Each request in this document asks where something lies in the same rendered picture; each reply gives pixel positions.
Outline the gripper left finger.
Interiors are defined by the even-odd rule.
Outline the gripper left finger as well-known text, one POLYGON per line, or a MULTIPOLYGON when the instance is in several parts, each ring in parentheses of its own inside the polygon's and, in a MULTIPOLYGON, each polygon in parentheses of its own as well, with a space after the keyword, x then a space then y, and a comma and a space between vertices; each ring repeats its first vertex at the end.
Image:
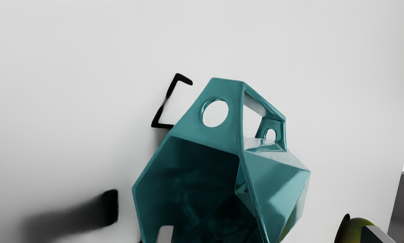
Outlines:
POLYGON ((164 225, 160 227, 157 243, 174 243, 174 226, 164 225))

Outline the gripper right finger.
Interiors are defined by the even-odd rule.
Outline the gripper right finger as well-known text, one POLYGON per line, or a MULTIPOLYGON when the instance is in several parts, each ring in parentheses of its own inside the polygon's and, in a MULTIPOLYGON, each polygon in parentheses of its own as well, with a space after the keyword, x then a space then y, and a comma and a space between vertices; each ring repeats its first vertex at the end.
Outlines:
POLYGON ((375 225, 362 227, 360 243, 396 243, 390 236, 375 225))

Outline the teal faceted mug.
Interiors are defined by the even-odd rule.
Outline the teal faceted mug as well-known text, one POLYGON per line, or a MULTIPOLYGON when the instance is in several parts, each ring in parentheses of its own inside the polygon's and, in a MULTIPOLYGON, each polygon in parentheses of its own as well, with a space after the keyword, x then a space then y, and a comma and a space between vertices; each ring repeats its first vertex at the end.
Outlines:
POLYGON ((302 216, 311 172, 285 117, 242 81, 212 78, 133 186, 143 243, 280 243, 302 216))

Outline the green round fruit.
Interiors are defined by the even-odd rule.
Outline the green round fruit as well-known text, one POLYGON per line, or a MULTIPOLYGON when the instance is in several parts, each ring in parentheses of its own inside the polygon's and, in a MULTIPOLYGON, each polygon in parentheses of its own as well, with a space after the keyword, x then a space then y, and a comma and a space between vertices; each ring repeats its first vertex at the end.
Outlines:
POLYGON ((345 214, 333 243, 360 243, 362 227, 373 225, 365 218, 351 218, 350 214, 345 214))

